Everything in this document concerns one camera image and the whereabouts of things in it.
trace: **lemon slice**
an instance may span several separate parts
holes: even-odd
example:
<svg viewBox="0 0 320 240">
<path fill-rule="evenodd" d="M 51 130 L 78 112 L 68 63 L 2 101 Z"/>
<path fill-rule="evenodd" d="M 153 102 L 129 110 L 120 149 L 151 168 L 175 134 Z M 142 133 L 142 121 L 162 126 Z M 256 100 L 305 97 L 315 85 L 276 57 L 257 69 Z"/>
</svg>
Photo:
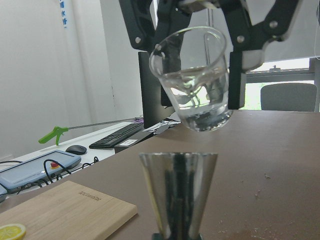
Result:
<svg viewBox="0 0 320 240">
<path fill-rule="evenodd" d="M 26 234 L 26 227 L 19 223 L 0 226 L 0 240 L 19 240 Z"/>
</svg>

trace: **computer mouse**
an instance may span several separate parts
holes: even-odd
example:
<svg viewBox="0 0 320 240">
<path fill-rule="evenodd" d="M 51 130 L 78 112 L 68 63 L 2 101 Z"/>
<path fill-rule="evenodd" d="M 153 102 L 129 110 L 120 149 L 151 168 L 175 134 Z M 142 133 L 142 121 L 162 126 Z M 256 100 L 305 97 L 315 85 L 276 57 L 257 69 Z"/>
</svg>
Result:
<svg viewBox="0 0 320 240">
<path fill-rule="evenodd" d="M 75 155 L 83 155 L 87 152 L 87 148 L 80 145 L 72 145 L 65 150 L 67 153 Z"/>
</svg>

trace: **computer monitor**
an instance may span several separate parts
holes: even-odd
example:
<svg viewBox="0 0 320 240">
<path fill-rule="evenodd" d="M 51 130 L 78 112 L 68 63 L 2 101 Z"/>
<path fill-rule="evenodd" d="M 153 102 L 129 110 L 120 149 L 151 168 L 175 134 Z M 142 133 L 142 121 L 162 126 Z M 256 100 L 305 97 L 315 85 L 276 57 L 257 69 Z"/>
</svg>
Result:
<svg viewBox="0 0 320 240">
<path fill-rule="evenodd" d="M 138 52 L 140 82 L 142 95 L 142 110 L 144 128 L 150 128 L 175 112 L 172 106 L 163 106 L 162 86 L 149 68 L 149 53 Z"/>
</svg>

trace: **white desk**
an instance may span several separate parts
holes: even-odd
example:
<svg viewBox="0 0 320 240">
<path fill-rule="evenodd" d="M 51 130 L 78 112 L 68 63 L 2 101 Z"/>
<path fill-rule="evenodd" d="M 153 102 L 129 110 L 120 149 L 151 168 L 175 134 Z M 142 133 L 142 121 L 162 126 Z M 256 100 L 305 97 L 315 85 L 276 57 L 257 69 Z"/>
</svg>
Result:
<svg viewBox="0 0 320 240">
<path fill-rule="evenodd" d="M 124 126 L 127 126 L 129 124 L 131 124 L 132 122 L 121 122 L 121 123 L 117 123 L 115 125 L 112 125 L 112 126 L 109 126 L 109 127 L 106 127 L 104 129 L 101 129 L 101 130 L 98 130 L 98 131 L 94 131 L 94 132 L 91 132 L 91 133 L 88 133 L 86 135 L 83 135 L 83 136 L 80 136 L 80 137 L 76 137 L 76 138 L 73 138 L 71 140 L 68 140 L 68 141 L 64 141 L 64 142 L 61 142 L 59 143 L 59 145 L 53 145 L 53 146 L 49 146 L 47 148 L 44 148 L 44 149 L 41 149 L 41 150 L 38 150 L 38 151 L 34 151 L 32 153 L 29 153 L 29 154 L 26 154 L 26 155 L 23 155 L 23 156 L 20 156 L 20 157 L 17 157 L 15 159 L 12 159 L 14 161 L 21 161 L 21 162 L 24 162 L 24 161 L 27 161 L 27 160 L 30 160 L 30 159 L 33 159 L 33 158 L 36 158 L 38 156 L 41 156 L 43 154 L 46 154 L 46 153 L 49 153 L 51 151 L 54 151 L 54 150 L 61 150 L 61 151 L 65 151 L 68 147 L 72 146 L 72 145 L 81 145 L 81 146 L 84 146 L 87 148 L 87 152 L 86 154 L 84 155 L 81 155 L 81 162 L 73 168 L 74 169 L 78 169 L 82 166 L 82 164 L 84 163 L 93 163 L 94 161 L 94 157 L 97 157 L 100 161 L 101 160 L 104 160 L 112 155 L 115 154 L 115 150 L 112 148 L 112 149 L 90 149 L 89 148 L 89 145 L 104 138 L 105 136 L 123 128 Z M 5 163 L 5 164 L 0 164 L 0 170 L 3 170 L 3 169 L 6 169 L 10 166 L 13 166 L 17 163 Z M 37 189 L 39 188 L 38 186 L 34 186 L 34 187 L 31 187 L 29 189 L 26 189 L 26 190 L 23 190 L 21 191 L 20 194 L 23 194 L 23 193 L 26 193 L 26 192 L 30 192 L 34 189 Z"/>
</svg>

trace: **wooden table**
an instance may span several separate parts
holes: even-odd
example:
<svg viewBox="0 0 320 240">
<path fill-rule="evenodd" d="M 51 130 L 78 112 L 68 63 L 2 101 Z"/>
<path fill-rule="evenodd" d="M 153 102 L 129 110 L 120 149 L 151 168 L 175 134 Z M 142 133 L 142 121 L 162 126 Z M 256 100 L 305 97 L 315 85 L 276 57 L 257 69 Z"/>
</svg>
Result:
<svg viewBox="0 0 320 240">
<path fill-rule="evenodd" d="M 200 229 L 205 240 L 319 240 L 319 123 L 320 113 L 243 110 L 213 132 L 180 124 L 57 183 L 7 199 L 0 211 L 71 180 L 137 205 L 138 215 L 108 239 L 148 240 L 158 228 L 138 154 L 215 152 Z"/>
</svg>

